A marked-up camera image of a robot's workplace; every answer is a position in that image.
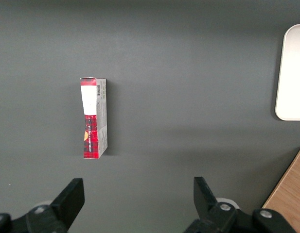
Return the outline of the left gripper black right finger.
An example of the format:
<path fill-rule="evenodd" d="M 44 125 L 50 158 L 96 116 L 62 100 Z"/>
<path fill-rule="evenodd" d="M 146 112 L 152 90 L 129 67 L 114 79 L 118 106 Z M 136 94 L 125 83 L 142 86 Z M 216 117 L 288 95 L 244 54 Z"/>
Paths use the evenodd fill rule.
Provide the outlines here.
<path fill-rule="evenodd" d="M 199 218 L 186 233 L 294 233 L 277 211 L 255 209 L 246 214 L 226 201 L 218 201 L 203 177 L 194 177 L 194 205 Z"/>

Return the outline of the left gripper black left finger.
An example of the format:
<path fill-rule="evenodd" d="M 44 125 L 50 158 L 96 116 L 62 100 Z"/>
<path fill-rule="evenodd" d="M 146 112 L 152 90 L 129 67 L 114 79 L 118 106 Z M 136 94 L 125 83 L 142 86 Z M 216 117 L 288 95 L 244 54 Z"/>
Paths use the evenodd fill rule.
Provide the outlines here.
<path fill-rule="evenodd" d="M 12 219 L 0 213 L 0 233 L 66 233 L 85 203 L 82 178 L 74 178 L 50 203 Z"/>

